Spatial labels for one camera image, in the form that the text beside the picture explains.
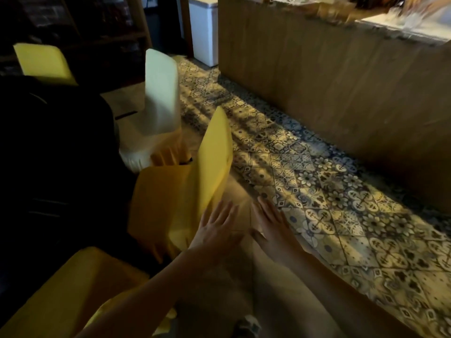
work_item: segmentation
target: floor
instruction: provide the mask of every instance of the floor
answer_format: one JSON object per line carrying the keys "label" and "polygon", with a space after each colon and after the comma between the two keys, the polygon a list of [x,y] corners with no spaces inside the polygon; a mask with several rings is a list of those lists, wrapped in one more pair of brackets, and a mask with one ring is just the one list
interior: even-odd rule
{"label": "floor", "polygon": [[[236,230],[260,229],[250,202],[271,199],[306,250],[425,337],[451,336],[451,218],[422,206],[301,124],[222,77],[179,63],[183,133],[195,158],[218,105],[234,144],[225,199],[240,204]],[[115,115],[144,106],[144,85],[105,97]],[[263,337],[344,336],[310,290],[274,264],[248,236],[178,304],[167,337],[230,336],[254,314]]]}

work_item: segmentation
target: floral pattern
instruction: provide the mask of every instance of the floral pattern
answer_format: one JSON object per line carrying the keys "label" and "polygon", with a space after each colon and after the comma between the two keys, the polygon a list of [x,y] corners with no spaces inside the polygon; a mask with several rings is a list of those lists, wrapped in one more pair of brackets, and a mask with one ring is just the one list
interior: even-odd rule
{"label": "floral pattern", "polygon": [[181,59],[185,123],[228,115],[233,167],[346,282],[427,337],[451,337],[451,216],[423,206],[239,85]]}

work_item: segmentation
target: bin lid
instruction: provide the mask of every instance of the bin lid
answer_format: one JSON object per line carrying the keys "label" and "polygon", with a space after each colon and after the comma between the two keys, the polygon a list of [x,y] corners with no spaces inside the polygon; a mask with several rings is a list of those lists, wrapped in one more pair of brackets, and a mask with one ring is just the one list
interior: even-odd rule
{"label": "bin lid", "polygon": [[203,8],[216,8],[218,6],[218,0],[189,0],[189,3]]}

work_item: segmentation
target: trash bin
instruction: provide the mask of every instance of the trash bin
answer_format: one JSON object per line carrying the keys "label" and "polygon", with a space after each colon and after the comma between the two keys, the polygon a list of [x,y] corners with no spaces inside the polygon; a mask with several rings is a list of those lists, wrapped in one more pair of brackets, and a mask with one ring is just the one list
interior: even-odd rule
{"label": "trash bin", "polygon": [[189,0],[194,57],[208,66],[218,64],[218,0]]}

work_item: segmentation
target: wooden counter panel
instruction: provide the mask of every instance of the wooden counter panel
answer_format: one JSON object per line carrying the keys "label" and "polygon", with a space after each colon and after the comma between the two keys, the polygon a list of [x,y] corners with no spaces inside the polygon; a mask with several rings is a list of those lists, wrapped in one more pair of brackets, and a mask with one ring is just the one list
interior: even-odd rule
{"label": "wooden counter panel", "polygon": [[219,0],[228,78],[451,213],[451,49]]}

